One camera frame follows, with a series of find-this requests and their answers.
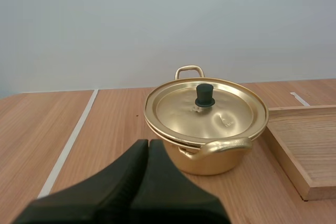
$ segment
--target white tape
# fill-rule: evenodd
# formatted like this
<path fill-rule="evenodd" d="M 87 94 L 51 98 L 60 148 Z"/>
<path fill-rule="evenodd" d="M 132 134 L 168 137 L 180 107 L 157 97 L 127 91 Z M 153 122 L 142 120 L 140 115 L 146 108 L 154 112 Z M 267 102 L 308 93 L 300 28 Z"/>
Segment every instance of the white tape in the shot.
<path fill-rule="evenodd" d="M 295 99 L 298 100 L 303 104 L 303 106 L 310 106 L 308 102 L 306 102 L 304 99 L 302 99 L 298 94 L 295 92 L 290 92 L 291 95 L 294 95 Z"/>
<path fill-rule="evenodd" d="M 39 193 L 39 195 L 37 196 L 37 198 L 41 198 L 44 196 L 49 195 L 52 187 L 54 186 L 54 183 L 57 179 L 57 176 L 59 174 L 59 172 L 61 171 L 63 164 L 65 162 L 65 160 L 67 159 L 71 148 L 73 146 L 73 144 L 75 143 L 75 140 L 80 132 L 80 130 L 82 129 L 82 126 L 91 110 L 91 107 L 93 105 L 93 102 L 95 101 L 95 98 L 97 96 L 98 93 L 98 89 L 95 89 L 92 93 L 92 96 L 88 102 L 88 104 L 86 105 L 86 108 L 83 111 L 82 116 L 80 117 L 80 119 L 78 120 L 72 134 L 70 135 L 68 142 L 66 143 L 66 145 L 64 146 L 61 154 L 59 155 L 53 169 L 51 170 L 49 177 L 47 178 L 46 182 L 43 185 L 43 188 L 41 190 L 41 192 Z"/>

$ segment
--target lid knob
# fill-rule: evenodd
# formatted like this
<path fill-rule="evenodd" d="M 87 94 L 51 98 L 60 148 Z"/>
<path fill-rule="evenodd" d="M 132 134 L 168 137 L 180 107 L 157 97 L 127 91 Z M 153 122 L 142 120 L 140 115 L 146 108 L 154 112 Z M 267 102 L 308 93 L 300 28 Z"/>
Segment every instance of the lid knob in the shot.
<path fill-rule="evenodd" d="M 215 100 L 212 98 L 214 86 L 208 83 L 200 84 L 196 87 L 197 99 L 195 104 L 199 107 L 210 107 L 215 104 Z"/>

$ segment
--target aluminum pot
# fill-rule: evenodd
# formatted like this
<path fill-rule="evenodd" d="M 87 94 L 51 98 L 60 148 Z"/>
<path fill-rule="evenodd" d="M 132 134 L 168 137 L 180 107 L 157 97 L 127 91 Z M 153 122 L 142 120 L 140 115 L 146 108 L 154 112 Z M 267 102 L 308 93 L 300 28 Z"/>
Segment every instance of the aluminum pot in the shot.
<path fill-rule="evenodd" d="M 186 70 L 196 70 L 200 77 L 180 79 Z M 245 87 L 185 66 L 177 70 L 175 81 L 148 95 L 144 116 L 180 170 L 215 175 L 234 168 L 251 150 L 266 128 L 268 109 Z"/>

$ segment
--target wooden tray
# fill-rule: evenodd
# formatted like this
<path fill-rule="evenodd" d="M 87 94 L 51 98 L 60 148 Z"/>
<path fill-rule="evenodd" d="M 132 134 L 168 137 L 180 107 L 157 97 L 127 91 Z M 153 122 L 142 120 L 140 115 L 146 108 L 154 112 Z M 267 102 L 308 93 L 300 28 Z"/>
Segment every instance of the wooden tray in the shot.
<path fill-rule="evenodd" d="M 336 198 L 336 105 L 270 109 L 264 137 L 304 200 Z"/>

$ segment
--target wood grain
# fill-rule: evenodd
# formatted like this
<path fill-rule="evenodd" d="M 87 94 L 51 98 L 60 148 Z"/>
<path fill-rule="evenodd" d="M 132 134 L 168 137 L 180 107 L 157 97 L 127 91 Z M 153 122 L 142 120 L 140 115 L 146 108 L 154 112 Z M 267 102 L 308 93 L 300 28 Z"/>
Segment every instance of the wood grain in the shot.
<path fill-rule="evenodd" d="M 37 197 L 92 91 L 20 94 L 0 100 L 0 222 Z"/>
<path fill-rule="evenodd" d="M 296 90 L 287 90 L 286 85 L 281 84 L 258 83 L 255 86 L 249 83 L 247 86 L 254 87 L 254 91 L 269 106 L 301 106 L 289 94 Z M 100 171 L 136 139 L 156 137 L 147 127 L 142 111 L 145 96 L 150 90 L 99 91 L 52 189 L 54 192 Z M 228 173 L 186 176 L 219 197 L 233 223 L 334 223 L 336 201 L 302 201 L 265 141 L 264 136 L 254 141 L 253 150 L 243 163 Z"/>
<path fill-rule="evenodd" d="M 290 92 L 297 93 L 311 105 L 336 104 L 336 80 L 246 83 L 243 85 L 256 92 L 269 107 L 302 106 Z M 102 170 L 137 139 L 156 138 L 143 118 L 143 103 L 150 91 L 150 88 L 99 91 L 91 112 L 52 189 L 54 192 L 78 183 Z M 73 116 L 68 113 L 73 114 L 73 106 L 77 103 L 68 105 L 67 99 L 59 100 L 62 96 L 45 98 L 46 100 L 38 97 L 35 100 L 29 97 L 31 101 L 28 106 L 35 109 L 28 110 L 22 104 L 25 103 L 26 96 L 30 95 L 32 94 L 21 94 L 10 97 L 8 100 L 0 100 L 0 120 L 3 114 L 12 114 L 2 123 L 7 123 L 12 129 L 15 129 L 10 127 L 12 124 L 24 127 L 25 133 L 22 133 L 19 126 L 16 126 L 16 131 L 20 136 L 27 136 L 24 139 L 28 139 L 28 145 L 34 144 L 33 134 L 39 139 L 39 144 L 41 144 L 42 137 L 45 139 L 44 136 L 51 134 L 49 130 L 53 132 L 52 135 L 66 134 L 68 128 L 71 128 L 70 121 L 72 120 L 68 122 L 65 119 L 64 122 L 58 120 L 58 123 L 51 123 L 48 118 L 50 116 L 53 118 L 56 112 L 50 111 L 56 106 L 55 104 L 58 104 L 57 107 L 64 108 L 62 118 L 67 118 Z M 7 140 L 12 138 L 16 139 L 16 142 L 20 140 L 20 137 L 7 137 Z M 14 152 L 10 163 L 1 163 L 0 168 L 8 169 L 8 171 L 6 176 L 0 178 L 0 193 L 5 196 L 0 201 L 0 207 L 9 203 L 4 210 L 0 210 L 1 223 L 8 223 L 12 216 L 19 213 L 24 205 L 39 193 L 58 157 L 51 149 L 56 152 L 61 151 L 55 139 L 52 137 L 50 139 L 49 141 L 54 144 L 42 144 L 42 146 L 35 144 L 35 148 L 28 147 L 26 152 L 22 150 Z M 217 195 L 233 223 L 334 223 L 336 200 L 302 201 L 266 143 L 267 139 L 264 136 L 254 141 L 254 148 L 244 158 L 243 163 L 228 173 L 209 177 L 188 174 L 186 176 L 205 190 Z"/>
<path fill-rule="evenodd" d="M 288 106 L 287 102 L 292 97 L 290 92 L 295 92 L 310 105 L 336 104 L 335 79 L 244 83 L 243 85 L 257 93 L 270 108 Z M 292 104 L 293 106 L 302 105 L 299 101 Z"/>
<path fill-rule="evenodd" d="M 336 198 L 335 125 L 335 105 L 270 111 L 269 147 L 305 200 Z"/>
<path fill-rule="evenodd" d="M 121 156 L 137 139 L 156 138 L 143 117 L 145 89 L 100 90 L 52 192 L 82 181 Z"/>

